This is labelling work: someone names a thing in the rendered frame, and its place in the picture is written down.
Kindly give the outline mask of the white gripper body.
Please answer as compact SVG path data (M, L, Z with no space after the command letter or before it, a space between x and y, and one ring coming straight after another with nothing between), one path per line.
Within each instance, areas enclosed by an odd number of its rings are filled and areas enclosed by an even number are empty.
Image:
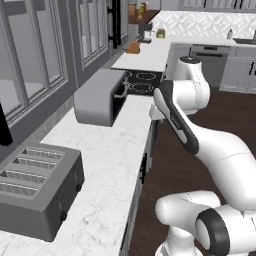
M164 119L164 115L158 110L158 108L154 104L152 104L150 107L149 116L153 121Z

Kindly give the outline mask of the grey drawer front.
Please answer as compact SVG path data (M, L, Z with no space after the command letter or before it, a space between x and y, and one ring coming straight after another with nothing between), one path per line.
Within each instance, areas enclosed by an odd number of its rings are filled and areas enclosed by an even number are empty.
M158 122L152 121L149 129L149 134L140 166L139 171L139 192L142 191L142 187L145 182L146 174L150 171L153 161L153 151L157 136Z

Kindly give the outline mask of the black hob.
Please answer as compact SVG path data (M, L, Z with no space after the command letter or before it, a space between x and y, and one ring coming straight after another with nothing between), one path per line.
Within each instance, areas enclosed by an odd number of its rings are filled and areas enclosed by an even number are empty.
M162 79L162 72L146 70L127 70L130 87L129 94L152 96Z

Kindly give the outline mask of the grey toaster oven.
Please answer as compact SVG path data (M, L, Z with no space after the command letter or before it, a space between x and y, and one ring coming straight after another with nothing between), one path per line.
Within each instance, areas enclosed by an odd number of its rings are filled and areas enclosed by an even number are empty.
M127 97L127 72L99 69L74 94L78 123L111 127Z

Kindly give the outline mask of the brown bread loaf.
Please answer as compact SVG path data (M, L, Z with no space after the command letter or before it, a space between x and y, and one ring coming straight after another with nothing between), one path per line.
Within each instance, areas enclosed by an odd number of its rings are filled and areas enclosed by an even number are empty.
M130 46L126 49L129 54L139 54L140 53L140 43L133 41Z

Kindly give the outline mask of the grey dishwasher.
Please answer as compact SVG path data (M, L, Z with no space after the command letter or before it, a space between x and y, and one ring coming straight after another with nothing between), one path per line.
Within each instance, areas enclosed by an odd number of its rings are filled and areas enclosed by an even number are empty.
M194 44L191 48L191 56L201 60L202 72L212 90L220 88L229 51L229 46L220 45Z

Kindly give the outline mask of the grey base cupboards run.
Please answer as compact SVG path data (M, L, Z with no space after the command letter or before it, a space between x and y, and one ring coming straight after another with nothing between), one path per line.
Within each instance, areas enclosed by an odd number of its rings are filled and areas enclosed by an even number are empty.
M231 47L220 89L256 94L256 47Z

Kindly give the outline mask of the brown wooden shelf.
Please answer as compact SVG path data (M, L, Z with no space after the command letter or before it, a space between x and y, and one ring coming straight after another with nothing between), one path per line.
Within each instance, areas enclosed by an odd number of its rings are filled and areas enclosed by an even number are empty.
M159 10L148 10L142 14L142 18L139 19L139 11L136 11L134 15L128 17L129 24L147 24L149 23L157 14Z

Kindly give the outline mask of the sink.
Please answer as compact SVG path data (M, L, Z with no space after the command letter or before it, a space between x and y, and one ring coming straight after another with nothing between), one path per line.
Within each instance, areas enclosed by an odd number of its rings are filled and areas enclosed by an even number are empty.
M256 40L246 38L233 38L237 44L256 45Z

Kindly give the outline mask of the grey four-slot toaster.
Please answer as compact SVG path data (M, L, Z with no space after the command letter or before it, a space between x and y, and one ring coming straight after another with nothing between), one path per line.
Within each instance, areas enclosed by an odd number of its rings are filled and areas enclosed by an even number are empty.
M0 230L53 241L84 181L79 150L23 147L0 170Z

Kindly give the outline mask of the grey wall cupboards run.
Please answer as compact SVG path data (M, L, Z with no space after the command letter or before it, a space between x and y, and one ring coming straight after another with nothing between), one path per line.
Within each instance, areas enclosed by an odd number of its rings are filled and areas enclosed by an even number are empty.
M183 11L256 13L256 0L179 0Z

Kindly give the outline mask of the glass-door wall cupboard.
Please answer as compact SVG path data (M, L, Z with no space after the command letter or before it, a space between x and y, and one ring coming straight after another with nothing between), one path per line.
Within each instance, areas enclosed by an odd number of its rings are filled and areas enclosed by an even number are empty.
M71 96L108 59L108 0L0 0L0 104L9 126Z

